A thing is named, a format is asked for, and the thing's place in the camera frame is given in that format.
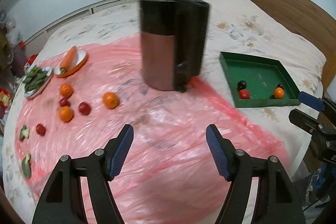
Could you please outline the wooden headboard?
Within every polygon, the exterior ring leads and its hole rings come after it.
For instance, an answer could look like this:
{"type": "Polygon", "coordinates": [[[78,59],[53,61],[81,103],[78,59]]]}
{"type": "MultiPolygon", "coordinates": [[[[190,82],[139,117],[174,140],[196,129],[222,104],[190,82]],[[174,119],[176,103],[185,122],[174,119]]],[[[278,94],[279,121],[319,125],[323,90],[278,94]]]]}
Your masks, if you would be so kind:
{"type": "Polygon", "coordinates": [[[251,0],[291,32],[313,43],[326,57],[322,84],[335,77],[335,19],[311,0],[251,0]]]}

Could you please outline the grey patterned plate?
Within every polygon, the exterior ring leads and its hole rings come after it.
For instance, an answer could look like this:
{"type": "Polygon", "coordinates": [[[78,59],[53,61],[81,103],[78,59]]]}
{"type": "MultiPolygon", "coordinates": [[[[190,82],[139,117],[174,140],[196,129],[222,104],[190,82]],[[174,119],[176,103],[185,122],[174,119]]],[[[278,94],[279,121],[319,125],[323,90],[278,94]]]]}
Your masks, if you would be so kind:
{"type": "Polygon", "coordinates": [[[41,68],[33,66],[25,75],[23,79],[24,84],[24,97],[27,99],[33,99],[44,90],[49,84],[53,74],[51,67],[41,68]]]}

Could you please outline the red object beside bed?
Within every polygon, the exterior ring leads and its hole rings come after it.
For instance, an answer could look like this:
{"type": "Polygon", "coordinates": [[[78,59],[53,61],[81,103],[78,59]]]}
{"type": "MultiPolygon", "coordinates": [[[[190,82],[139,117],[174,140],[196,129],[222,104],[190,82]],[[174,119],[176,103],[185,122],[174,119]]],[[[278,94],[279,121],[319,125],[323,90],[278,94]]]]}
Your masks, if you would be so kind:
{"type": "Polygon", "coordinates": [[[34,55],[31,55],[28,59],[27,59],[27,63],[29,65],[32,65],[33,62],[35,61],[35,59],[37,58],[38,54],[34,54],[34,55]]]}

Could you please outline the black plum in tray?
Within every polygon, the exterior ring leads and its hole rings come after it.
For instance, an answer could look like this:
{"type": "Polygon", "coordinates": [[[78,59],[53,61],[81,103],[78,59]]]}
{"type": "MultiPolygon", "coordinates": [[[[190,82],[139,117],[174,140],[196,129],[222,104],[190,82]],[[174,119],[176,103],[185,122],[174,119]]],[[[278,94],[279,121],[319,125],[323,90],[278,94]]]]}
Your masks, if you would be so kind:
{"type": "Polygon", "coordinates": [[[237,83],[237,90],[244,90],[247,88],[247,83],[244,80],[241,80],[237,83]]]}

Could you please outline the orange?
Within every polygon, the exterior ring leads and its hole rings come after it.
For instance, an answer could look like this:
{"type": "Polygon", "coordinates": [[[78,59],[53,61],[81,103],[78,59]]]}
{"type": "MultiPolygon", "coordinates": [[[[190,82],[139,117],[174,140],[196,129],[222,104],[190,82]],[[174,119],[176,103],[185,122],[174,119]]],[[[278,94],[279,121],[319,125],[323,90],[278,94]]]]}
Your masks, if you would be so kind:
{"type": "Polygon", "coordinates": [[[58,110],[58,117],[64,123],[70,122],[74,117],[74,113],[69,106],[63,106],[58,110]]]}
{"type": "Polygon", "coordinates": [[[119,105],[119,98],[112,92],[105,93],[102,101],[108,109],[114,109],[119,105]]]}
{"type": "Polygon", "coordinates": [[[68,83],[64,83],[60,86],[59,93],[64,98],[70,98],[73,92],[72,86],[68,83]]]}
{"type": "Polygon", "coordinates": [[[276,99],[283,99],[284,98],[284,89],[283,88],[276,88],[273,92],[273,96],[276,99]]]}

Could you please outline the carrot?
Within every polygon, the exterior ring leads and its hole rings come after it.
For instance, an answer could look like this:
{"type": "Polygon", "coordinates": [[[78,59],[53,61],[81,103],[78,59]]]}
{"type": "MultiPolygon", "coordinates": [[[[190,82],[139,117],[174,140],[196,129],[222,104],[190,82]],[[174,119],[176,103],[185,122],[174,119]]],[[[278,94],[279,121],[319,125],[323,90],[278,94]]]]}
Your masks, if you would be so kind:
{"type": "Polygon", "coordinates": [[[72,68],[73,61],[76,57],[76,46],[73,46],[66,54],[64,59],[60,63],[60,74],[68,72],[72,68]]]}

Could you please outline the small red apple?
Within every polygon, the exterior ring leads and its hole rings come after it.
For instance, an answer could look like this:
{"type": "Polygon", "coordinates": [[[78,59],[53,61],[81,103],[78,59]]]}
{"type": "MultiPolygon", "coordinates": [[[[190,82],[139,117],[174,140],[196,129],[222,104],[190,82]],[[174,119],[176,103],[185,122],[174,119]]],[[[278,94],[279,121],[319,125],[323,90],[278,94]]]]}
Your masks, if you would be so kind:
{"type": "Polygon", "coordinates": [[[70,102],[68,101],[68,99],[64,98],[64,97],[59,101],[59,104],[60,104],[61,107],[65,107],[65,106],[70,106],[71,105],[70,102]]]}

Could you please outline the floral bed quilt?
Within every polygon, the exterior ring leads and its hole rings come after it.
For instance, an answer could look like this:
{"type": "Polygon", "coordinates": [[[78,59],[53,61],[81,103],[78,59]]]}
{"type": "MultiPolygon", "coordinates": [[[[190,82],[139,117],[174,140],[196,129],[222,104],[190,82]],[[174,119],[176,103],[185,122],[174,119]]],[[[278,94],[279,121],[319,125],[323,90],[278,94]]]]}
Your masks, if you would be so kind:
{"type": "MultiPolygon", "coordinates": [[[[322,95],[322,70],[326,58],[309,40],[287,30],[253,0],[204,1],[211,5],[211,11],[202,75],[223,98],[232,100],[219,64],[221,51],[279,60],[300,90],[322,95]]],[[[138,24],[137,3],[94,12],[58,28],[47,40],[38,60],[54,57],[74,45],[111,43],[136,33],[138,24]]],[[[23,101],[23,90],[18,89],[5,127],[3,178],[7,199],[18,215],[30,223],[36,203],[14,152],[15,126],[23,101]]],[[[284,141],[289,154],[288,174],[294,176],[306,154],[310,135],[289,122],[289,112],[289,107],[243,110],[250,121],[284,141]]]]}

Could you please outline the white radiator cover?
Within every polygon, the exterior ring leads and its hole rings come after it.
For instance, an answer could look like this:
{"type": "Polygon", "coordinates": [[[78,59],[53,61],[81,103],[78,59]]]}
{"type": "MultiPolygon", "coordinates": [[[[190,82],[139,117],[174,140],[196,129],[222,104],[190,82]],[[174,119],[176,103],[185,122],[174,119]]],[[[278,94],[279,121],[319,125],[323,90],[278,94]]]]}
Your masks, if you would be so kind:
{"type": "Polygon", "coordinates": [[[25,56],[30,57],[34,54],[38,54],[46,45],[51,35],[55,33],[60,27],[65,26],[70,22],[80,20],[103,10],[111,9],[112,7],[125,6],[136,3],[137,1],[138,0],[104,0],[82,7],[81,9],[62,16],[61,18],[53,21],[49,25],[39,30],[25,41],[25,47],[23,48],[25,56]]]}

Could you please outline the pink plastic sheet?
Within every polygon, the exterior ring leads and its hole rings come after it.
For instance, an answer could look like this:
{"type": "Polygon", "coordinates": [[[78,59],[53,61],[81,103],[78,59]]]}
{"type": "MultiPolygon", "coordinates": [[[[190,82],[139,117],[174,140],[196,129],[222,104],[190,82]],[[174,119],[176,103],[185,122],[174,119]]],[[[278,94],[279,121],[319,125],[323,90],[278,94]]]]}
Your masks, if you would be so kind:
{"type": "Polygon", "coordinates": [[[148,87],[141,75],[139,37],[85,46],[88,61],[66,79],[53,77],[45,90],[25,100],[16,132],[25,124],[29,138],[15,137],[19,159],[31,154],[32,175],[27,184],[38,199],[59,158],[83,157],[102,148],[125,124],[134,129],[134,141],[111,190],[126,223],[197,223],[223,203],[229,184],[217,171],[205,131],[215,124],[236,148],[263,159],[278,156],[284,165],[288,153],[271,132],[253,124],[200,78],[187,92],[162,92],[148,87]],[[70,122],[58,117],[63,98],[59,89],[72,86],[67,98],[70,122]],[[102,97],[112,92],[119,105],[108,109],[102,97]],[[86,102],[89,115],[78,106],[86,102]],[[37,124],[46,128],[36,133],[37,124]]]}

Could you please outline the black copper cylindrical appliance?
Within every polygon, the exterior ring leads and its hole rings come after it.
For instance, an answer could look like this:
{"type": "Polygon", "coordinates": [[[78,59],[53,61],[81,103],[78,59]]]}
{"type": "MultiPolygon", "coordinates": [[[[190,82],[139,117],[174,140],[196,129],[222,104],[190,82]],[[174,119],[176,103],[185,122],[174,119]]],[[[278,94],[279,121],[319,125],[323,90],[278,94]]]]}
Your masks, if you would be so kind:
{"type": "Polygon", "coordinates": [[[142,77],[161,91],[185,92],[201,71],[210,5],[203,0],[139,0],[142,77]]]}

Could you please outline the orange in tray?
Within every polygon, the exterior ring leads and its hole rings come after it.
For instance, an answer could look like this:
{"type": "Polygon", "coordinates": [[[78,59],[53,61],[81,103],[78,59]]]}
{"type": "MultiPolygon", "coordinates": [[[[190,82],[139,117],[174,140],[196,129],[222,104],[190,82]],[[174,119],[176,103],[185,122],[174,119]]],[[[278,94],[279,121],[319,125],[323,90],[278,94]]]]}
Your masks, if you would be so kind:
{"type": "Polygon", "coordinates": [[[283,88],[276,88],[273,92],[273,96],[276,99],[283,99],[284,98],[284,89],[283,88]]]}

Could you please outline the broccoli piece upper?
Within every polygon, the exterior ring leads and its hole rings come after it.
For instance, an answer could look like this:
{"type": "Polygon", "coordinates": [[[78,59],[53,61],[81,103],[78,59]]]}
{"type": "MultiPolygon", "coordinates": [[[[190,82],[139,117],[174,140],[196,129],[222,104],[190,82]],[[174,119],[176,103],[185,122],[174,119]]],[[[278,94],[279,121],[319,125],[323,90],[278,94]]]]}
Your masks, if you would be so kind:
{"type": "Polygon", "coordinates": [[[30,129],[24,124],[19,133],[19,141],[24,141],[29,138],[30,129]]]}

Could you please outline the orange rimmed white plate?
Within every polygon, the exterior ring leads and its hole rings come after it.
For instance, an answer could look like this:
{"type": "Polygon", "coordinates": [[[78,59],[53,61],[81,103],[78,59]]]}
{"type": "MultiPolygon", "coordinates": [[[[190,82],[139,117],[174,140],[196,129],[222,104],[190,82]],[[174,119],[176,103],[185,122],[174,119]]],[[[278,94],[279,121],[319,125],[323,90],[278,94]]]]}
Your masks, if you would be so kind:
{"type": "Polygon", "coordinates": [[[76,73],[81,67],[83,67],[88,60],[88,52],[86,50],[80,49],[76,51],[76,56],[73,60],[72,67],[65,73],[61,73],[60,64],[63,61],[62,58],[54,67],[54,75],[58,78],[68,77],[76,73]]]}

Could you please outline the green tray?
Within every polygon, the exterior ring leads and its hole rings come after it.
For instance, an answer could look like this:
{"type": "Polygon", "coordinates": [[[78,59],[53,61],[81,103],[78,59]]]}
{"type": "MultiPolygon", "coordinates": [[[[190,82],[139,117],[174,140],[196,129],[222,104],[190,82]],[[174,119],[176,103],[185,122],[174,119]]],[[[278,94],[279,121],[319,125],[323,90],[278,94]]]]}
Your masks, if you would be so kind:
{"type": "Polygon", "coordinates": [[[219,61],[230,87],[236,108],[260,108],[298,106],[299,89],[280,61],[246,55],[241,53],[221,52],[219,61]],[[244,80],[250,99],[240,99],[237,83],[244,80]],[[284,98],[273,96],[277,85],[284,85],[284,98]]]}

